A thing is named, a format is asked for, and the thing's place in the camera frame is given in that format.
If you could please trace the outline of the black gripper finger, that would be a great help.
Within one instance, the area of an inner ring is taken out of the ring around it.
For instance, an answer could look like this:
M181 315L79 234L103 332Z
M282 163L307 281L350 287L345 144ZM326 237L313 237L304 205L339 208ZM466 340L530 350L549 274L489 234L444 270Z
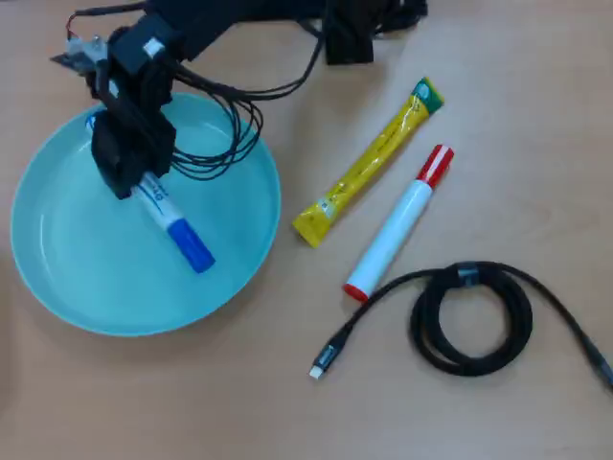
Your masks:
M136 104L144 123L134 134L133 160L141 173L162 177L170 171L176 129L162 112L162 103L149 96L138 96Z
M136 137L110 110L90 115L91 152L104 183L119 200L132 195L145 172Z

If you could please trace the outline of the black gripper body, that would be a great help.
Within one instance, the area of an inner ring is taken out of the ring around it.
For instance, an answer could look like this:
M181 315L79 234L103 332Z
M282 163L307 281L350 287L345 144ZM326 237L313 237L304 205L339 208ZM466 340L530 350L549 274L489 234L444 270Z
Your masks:
M165 105L171 101L173 74L168 60L181 57L184 34L159 13L143 15L110 39L114 76L137 105Z

